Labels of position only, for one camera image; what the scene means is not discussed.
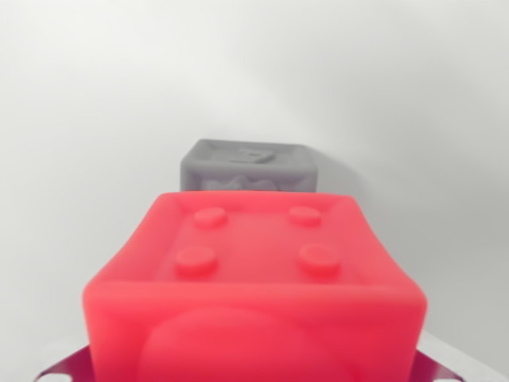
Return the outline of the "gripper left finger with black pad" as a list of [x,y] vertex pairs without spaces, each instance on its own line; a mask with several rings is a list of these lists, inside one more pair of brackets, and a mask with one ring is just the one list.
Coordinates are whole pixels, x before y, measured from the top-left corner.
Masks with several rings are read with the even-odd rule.
[[82,327],[9,326],[1,330],[2,381],[87,378],[88,335]]

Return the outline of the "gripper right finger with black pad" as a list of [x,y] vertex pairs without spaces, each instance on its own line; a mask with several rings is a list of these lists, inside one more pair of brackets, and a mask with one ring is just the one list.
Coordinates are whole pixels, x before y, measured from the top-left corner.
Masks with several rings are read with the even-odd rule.
[[413,381],[508,381],[508,378],[423,331],[414,359]]

